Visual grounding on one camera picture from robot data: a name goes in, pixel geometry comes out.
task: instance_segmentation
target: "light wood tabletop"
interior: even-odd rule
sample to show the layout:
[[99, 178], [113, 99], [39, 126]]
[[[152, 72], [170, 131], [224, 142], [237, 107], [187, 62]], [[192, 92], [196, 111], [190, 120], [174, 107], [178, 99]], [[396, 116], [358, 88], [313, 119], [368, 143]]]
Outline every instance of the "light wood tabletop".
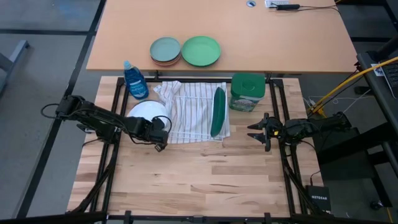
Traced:
[[[112, 0], [107, 1], [90, 58], [89, 70], [122, 70], [129, 60], [143, 71], [352, 73], [356, 52], [338, 12], [317, 9], [275, 11], [256, 0]], [[333, 0], [290, 0], [303, 6], [332, 6]], [[221, 46], [208, 67], [181, 59], [161, 67], [150, 58], [160, 37], [181, 46], [206, 35]]]
[[[111, 109], [116, 80], [117, 77], [102, 77], [95, 100], [97, 106]], [[299, 81], [285, 78], [284, 83], [290, 117], [305, 118]], [[149, 99], [157, 99], [153, 87], [158, 84], [148, 83]], [[279, 105], [282, 105], [279, 91], [276, 92]], [[137, 100], [130, 96], [127, 112], [136, 103]], [[271, 151], [265, 152], [264, 145], [247, 136], [256, 131], [246, 126], [260, 121], [264, 112], [273, 115], [268, 86], [264, 99], [252, 113], [229, 109], [231, 137], [223, 142], [169, 144], [164, 151], [157, 152], [153, 146], [133, 144], [123, 134], [109, 213], [122, 215], [125, 210], [131, 210], [135, 215], [263, 217], [264, 212], [269, 212], [273, 217], [289, 217], [277, 141], [273, 139]], [[95, 134], [88, 134], [86, 141], [95, 138]], [[102, 142], [93, 142], [83, 148], [69, 210], [75, 208], [94, 186], [102, 146]], [[305, 185], [309, 183], [310, 175], [319, 171], [317, 155], [309, 145], [299, 144], [297, 156]], [[315, 185], [322, 185], [320, 174], [314, 175], [313, 181]], [[292, 189], [299, 213], [298, 195], [293, 184]]]

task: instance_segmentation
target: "green canister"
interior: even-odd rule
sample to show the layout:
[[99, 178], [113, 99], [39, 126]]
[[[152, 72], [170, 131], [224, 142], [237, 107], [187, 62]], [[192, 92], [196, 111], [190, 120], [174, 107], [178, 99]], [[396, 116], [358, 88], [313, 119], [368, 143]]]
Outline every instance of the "green canister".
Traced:
[[266, 78], [262, 74], [236, 73], [232, 77], [229, 107], [252, 112], [266, 93]]

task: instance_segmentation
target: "striped dish towel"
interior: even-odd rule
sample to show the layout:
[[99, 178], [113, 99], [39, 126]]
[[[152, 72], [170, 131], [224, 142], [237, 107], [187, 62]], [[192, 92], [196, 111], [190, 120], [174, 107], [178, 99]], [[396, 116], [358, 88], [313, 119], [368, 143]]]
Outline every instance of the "striped dish towel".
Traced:
[[169, 144], [203, 141], [222, 141], [231, 135], [228, 109], [223, 128], [218, 136], [210, 136], [213, 116], [213, 97], [221, 87], [226, 92], [226, 83], [180, 83], [162, 82], [155, 87], [160, 100], [165, 104], [173, 122]]

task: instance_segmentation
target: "gray plate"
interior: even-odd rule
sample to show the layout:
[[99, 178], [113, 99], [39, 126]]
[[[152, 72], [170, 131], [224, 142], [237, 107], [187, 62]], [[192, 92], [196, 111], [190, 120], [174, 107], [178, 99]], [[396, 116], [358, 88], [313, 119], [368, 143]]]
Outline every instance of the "gray plate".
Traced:
[[159, 38], [150, 46], [150, 56], [159, 62], [175, 59], [180, 51], [180, 43], [172, 37]]

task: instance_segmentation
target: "gray tile floor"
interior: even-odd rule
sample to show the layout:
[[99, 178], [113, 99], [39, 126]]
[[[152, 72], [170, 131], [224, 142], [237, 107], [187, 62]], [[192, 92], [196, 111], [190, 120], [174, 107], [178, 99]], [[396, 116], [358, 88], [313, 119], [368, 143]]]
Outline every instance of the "gray tile floor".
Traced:
[[[99, 0], [0, 0], [0, 29], [88, 30], [98, 3]], [[398, 12], [398, 4], [393, 4]], [[381, 7], [340, 6], [339, 9], [352, 36], [392, 37], [396, 34]], [[3, 130], [0, 132], [0, 201], [3, 202], [0, 204], [0, 219], [11, 218], [16, 214], [21, 195], [25, 191], [27, 180], [32, 174], [52, 122], [43, 118], [39, 111], [43, 105], [59, 102], [85, 37], [0, 34], [0, 52], [10, 55], [21, 39], [28, 40], [32, 47], [19, 62], [18, 71], [9, 79], [8, 86], [0, 96], [0, 127]], [[355, 43], [358, 52], [376, 49], [379, 46], [380, 44], [375, 43]], [[88, 72], [84, 69], [87, 58], [88, 55], [73, 93], [92, 101], [101, 75], [121, 73]], [[344, 75], [306, 74], [295, 77], [299, 77], [303, 95], [307, 99], [309, 96], [325, 95], [346, 78]], [[366, 83], [361, 80], [358, 85]], [[350, 89], [341, 97], [358, 96]], [[325, 111], [331, 115], [344, 110], [351, 102], [352, 100], [340, 100], [337, 105], [326, 106]], [[375, 114], [381, 114], [381, 111], [376, 100], [372, 98], [359, 100], [347, 112], [351, 123], [361, 132], [384, 121], [374, 119]], [[62, 124], [29, 210], [30, 216], [59, 214], [65, 211], [83, 141], [84, 134], [76, 128], [74, 122]], [[378, 166], [377, 169], [395, 206], [391, 212], [396, 221], [398, 192], [394, 186], [398, 185], [398, 180], [388, 179], [393, 175], [388, 164]], [[325, 185], [330, 187], [335, 215], [387, 221], [385, 210], [375, 212], [369, 209], [369, 202], [377, 199], [369, 179], [325, 179]]]

